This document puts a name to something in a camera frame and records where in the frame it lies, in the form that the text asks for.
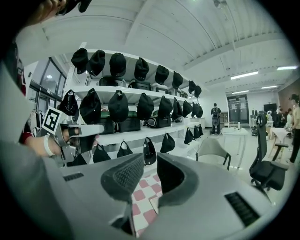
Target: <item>ceiling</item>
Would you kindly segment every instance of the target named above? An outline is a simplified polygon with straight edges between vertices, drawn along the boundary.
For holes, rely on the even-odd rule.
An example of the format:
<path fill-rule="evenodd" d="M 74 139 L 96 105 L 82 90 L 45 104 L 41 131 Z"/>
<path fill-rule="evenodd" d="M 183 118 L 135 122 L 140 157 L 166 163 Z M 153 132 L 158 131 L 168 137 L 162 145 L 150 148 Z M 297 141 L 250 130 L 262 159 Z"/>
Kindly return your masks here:
<path fill-rule="evenodd" d="M 17 43 L 25 65 L 61 54 L 69 61 L 87 42 L 87 49 L 140 56 L 228 93 L 299 78 L 298 70 L 276 70 L 299 62 L 269 14 L 254 0 L 226 3 L 219 9 L 213 0 L 93 0 L 83 14 L 74 9 L 26 28 Z M 135 62 L 128 66 L 130 78 Z M 230 79 L 253 71 L 259 74 Z"/>

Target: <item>black office chair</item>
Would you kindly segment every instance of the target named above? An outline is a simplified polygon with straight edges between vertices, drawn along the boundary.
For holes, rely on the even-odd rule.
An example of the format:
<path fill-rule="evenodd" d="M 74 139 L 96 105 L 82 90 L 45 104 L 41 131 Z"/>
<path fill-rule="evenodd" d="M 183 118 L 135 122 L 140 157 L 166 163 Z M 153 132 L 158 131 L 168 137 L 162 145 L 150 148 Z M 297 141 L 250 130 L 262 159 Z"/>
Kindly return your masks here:
<path fill-rule="evenodd" d="M 272 161 L 263 161 L 267 153 L 267 139 L 266 139 L 266 123 L 267 117 L 264 114 L 259 114 L 256 120 L 258 133 L 258 148 L 256 158 L 251 165 L 249 171 L 252 177 L 251 183 L 256 184 L 256 188 L 264 194 L 264 188 L 270 190 L 281 190 L 285 182 L 285 171 L 288 169 L 287 165 L 275 162 L 281 148 L 287 148 L 287 144 L 277 143 L 278 147 Z"/>

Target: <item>wristband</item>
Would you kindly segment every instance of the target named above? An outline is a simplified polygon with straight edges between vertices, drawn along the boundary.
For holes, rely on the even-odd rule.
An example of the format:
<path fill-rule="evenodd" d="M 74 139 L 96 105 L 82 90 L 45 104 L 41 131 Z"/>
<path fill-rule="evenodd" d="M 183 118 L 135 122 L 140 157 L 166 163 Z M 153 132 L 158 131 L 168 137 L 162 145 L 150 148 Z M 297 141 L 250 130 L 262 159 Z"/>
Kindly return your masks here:
<path fill-rule="evenodd" d="M 54 153 L 51 152 L 50 148 L 49 148 L 49 145 L 48 145 L 48 139 L 49 139 L 49 135 L 46 135 L 44 137 L 44 148 L 45 148 L 45 151 L 46 153 L 49 155 L 49 156 L 53 156 L 55 155 Z"/>

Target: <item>human hand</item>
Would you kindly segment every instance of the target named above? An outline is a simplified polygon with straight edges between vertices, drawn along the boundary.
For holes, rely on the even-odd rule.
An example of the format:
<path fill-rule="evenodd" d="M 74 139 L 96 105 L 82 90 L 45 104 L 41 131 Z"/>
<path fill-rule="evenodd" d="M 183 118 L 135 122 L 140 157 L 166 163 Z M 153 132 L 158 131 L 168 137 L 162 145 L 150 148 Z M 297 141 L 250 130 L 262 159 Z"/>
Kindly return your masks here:
<path fill-rule="evenodd" d="M 26 26 L 35 25 L 45 21 L 62 10 L 67 0 L 45 0 L 37 8 L 37 10 L 29 17 Z"/>

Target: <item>doorway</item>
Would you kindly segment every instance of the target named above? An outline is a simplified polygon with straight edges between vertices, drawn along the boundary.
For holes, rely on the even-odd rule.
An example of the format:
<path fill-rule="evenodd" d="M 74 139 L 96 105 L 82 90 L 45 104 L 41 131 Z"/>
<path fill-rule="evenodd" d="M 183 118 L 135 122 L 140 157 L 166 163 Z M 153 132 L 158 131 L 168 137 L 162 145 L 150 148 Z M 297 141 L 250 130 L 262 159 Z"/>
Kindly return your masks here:
<path fill-rule="evenodd" d="M 227 97 L 229 121 L 233 123 L 249 124 L 249 108 L 247 95 Z"/>

